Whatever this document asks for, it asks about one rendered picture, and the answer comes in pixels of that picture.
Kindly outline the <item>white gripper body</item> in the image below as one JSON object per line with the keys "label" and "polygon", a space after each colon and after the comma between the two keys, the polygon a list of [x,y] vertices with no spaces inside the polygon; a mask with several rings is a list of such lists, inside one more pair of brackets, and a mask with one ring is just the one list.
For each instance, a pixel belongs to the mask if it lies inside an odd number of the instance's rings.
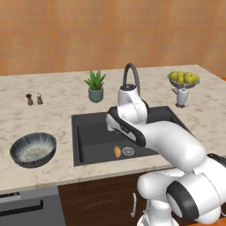
{"label": "white gripper body", "polygon": [[107,129],[110,132],[113,132],[113,131],[115,131],[118,128],[117,121],[110,114],[108,114],[106,116],[106,123],[107,123]]}

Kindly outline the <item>dark grey sink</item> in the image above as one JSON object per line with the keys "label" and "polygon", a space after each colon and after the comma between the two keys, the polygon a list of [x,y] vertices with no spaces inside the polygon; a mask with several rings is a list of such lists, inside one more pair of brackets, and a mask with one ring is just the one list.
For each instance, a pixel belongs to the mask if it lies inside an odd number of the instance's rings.
{"label": "dark grey sink", "polygon": [[[137,146],[119,132],[109,132],[106,116],[106,112],[72,115],[75,166],[156,155],[154,150]],[[121,149],[119,158],[114,154],[114,147]]]}

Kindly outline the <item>grey fruit bowl on stand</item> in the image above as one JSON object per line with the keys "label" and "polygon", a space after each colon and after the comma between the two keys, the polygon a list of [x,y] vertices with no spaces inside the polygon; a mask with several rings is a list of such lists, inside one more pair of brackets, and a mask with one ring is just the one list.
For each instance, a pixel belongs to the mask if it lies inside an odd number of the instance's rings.
{"label": "grey fruit bowl on stand", "polygon": [[185,102],[187,101],[187,98],[188,98],[189,89],[198,85],[200,81],[196,83],[185,84],[185,83],[178,83],[172,80],[169,75],[167,75],[167,78],[169,79],[170,84],[173,86],[172,91],[177,95],[176,106],[179,108],[184,108]]}

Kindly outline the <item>dark brown cupboard door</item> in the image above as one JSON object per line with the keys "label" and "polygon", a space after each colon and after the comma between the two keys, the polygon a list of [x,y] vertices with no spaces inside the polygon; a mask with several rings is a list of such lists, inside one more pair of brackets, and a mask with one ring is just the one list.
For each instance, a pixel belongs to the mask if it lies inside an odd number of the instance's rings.
{"label": "dark brown cupboard door", "polygon": [[[146,202],[137,190],[140,174],[58,187],[66,226],[136,226]],[[132,194],[137,195],[132,218]]]}

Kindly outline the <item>grey speckled bowl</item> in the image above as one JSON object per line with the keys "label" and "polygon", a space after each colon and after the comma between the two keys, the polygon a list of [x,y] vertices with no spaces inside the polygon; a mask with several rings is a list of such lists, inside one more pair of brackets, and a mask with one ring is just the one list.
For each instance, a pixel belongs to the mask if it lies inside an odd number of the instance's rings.
{"label": "grey speckled bowl", "polygon": [[57,140],[46,132],[29,133],[17,139],[10,148],[10,156],[19,166],[33,169],[48,163],[57,150]]}

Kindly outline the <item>green plant in grey-green pot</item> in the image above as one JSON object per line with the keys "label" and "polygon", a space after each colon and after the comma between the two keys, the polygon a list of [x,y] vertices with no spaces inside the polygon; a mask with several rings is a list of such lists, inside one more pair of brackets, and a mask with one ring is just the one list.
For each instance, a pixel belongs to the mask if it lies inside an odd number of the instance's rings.
{"label": "green plant in grey-green pot", "polygon": [[89,78],[85,79],[88,85],[88,98],[91,102],[101,102],[103,99],[103,80],[105,75],[101,75],[101,71],[94,73],[90,71]]}

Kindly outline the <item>dark grey curved tap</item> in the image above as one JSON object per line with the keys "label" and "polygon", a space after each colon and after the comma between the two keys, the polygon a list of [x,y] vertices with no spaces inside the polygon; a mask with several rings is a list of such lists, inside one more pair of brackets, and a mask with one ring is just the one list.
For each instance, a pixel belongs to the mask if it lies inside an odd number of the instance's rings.
{"label": "dark grey curved tap", "polygon": [[132,72],[133,72],[133,77],[134,77],[134,80],[135,80],[135,86],[137,87],[138,94],[140,95],[139,74],[138,74],[137,69],[136,69],[136,67],[133,63],[128,63],[124,68],[123,86],[126,85],[127,74],[128,74],[128,71],[129,71],[130,68],[132,69]]}

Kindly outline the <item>grey dishwasher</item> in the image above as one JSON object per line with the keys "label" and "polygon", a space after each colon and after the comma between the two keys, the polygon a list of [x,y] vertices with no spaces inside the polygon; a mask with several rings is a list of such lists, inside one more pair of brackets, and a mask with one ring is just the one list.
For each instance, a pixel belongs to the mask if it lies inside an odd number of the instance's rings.
{"label": "grey dishwasher", "polygon": [[0,194],[0,211],[40,204],[41,210],[0,217],[0,226],[66,226],[56,187]]}

